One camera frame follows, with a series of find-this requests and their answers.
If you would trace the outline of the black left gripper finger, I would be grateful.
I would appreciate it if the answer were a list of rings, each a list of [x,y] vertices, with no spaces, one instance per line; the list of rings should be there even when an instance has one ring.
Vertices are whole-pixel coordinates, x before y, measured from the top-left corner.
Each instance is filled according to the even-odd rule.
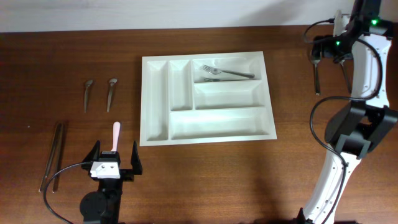
[[[100,140],[97,140],[91,151],[83,159],[83,162],[96,162],[100,156]]]
[[[133,171],[134,175],[142,175],[143,168],[142,168],[141,160],[139,158],[138,146],[137,146],[136,141],[134,141],[133,146],[132,146],[131,165],[132,165],[132,171]]]

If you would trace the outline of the large metal spoon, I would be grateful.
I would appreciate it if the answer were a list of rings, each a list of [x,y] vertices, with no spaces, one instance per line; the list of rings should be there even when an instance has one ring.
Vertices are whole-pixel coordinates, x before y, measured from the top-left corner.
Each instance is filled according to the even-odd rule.
[[[346,84],[346,87],[347,87],[347,89],[348,89],[348,93],[351,94],[351,93],[352,93],[352,86],[351,86],[351,83],[350,83],[348,74],[347,74],[347,72],[346,72],[345,60],[341,60],[341,61],[339,62],[339,64],[340,64],[341,70],[342,70],[342,72],[343,72],[343,77],[344,77],[344,79],[345,79],[345,84]]]
[[[313,64],[315,94],[321,95],[320,79],[319,79],[319,73],[318,73],[318,64],[320,62],[320,57],[317,54],[315,54],[314,52],[311,52],[310,61]]]

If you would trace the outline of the metal chopstick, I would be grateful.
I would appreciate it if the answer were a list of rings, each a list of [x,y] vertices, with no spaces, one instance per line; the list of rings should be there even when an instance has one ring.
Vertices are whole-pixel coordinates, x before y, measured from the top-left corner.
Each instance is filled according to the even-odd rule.
[[[44,185],[46,183],[47,177],[49,176],[50,169],[51,169],[51,166],[52,166],[53,157],[54,157],[55,150],[57,148],[58,140],[59,140],[59,137],[60,137],[60,132],[62,130],[62,126],[63,126],[62,123],[58,123],[56,125],[55,132],[54,132],[53,139],[52,139],[52,145],[51,145],[51,148],[50,148],[50,153],[49,153],[49,156],[48,156],[48,159],[47,159],[47,162],[46,162],[46,166],[45,166],[45,172],[44,172],[44,175],[43,175],[42,180],[40,182],[39,192],[43,191],[43,188],[44,188]]]
[[[59,172],[61,169],[61,163],[62,163],[62,147],[63,147],[63,136],[65,132],[65,125],[62,123],[60,127],[60,133],[58,137],[58,145],[57,145],[57,157],[56,157],[56,163],[55,163],[55,173]],[[53,180],[53,187],[52,187],[52,192],[55,193],[58,190],[58,182],[59,182],[59,177],[56,176]]]

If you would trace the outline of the metal fork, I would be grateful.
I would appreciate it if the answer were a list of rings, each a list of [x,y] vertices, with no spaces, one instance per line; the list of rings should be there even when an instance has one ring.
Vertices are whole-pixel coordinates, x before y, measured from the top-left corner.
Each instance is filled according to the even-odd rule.
[[[202,65],[201,68],[211,74],[214,74],[214,75],[219,75],[221,73],[228,73],[228,74],[237,75],[237,76],[245,77],[245,78],[249,78],[249,79],[253,79],[255,77],[255,74],[253,74],[253,73],[242,73],[242,72],[235,72],[235,71],[231,71],[231,70],[223,70],[223,69],[219,69],[219,68],[210,67],[207,65]]]
[[[219,79],[219,78],[207,78],[204,77],[201,82],[205,83],[205,82],[239,82],[242,81],[242,79]]]

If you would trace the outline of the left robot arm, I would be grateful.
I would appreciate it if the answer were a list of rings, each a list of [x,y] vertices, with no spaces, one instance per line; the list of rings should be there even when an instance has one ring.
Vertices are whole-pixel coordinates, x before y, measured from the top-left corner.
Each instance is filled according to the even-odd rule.
[[[142,174],[142,164],[138,155],[137,143],[133,143],[131,169],[120,168],[120,155],[117,151],[100,151],[96,141],[92,150],[83,159],[81,168],[98,182],[96,191],[86,194],[80,202],[80,213],[84,223],[118,223],[123,194],[123,183],[134,181]]]

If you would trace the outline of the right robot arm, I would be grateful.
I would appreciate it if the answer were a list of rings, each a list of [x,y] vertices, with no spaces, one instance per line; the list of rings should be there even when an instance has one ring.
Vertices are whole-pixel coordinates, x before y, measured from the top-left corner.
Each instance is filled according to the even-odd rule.
[[[397,111],[389,107],[386,65],[393,39],[393,23],[379,17],[380,0],[356,0],[351,14],[337,11],[327,19],[332,35],[304,41],[312,45],[309,59],[322,58],[343,65],[354,62],[353,80],[346,81],[349,96],[329,96],[315,104],[346,100],[329,120],[325,137],[315,140],[326,149],[325,162],[315,190],[292,223],[334,223],[335,210],[346,184],[361,160],[397,124]]]

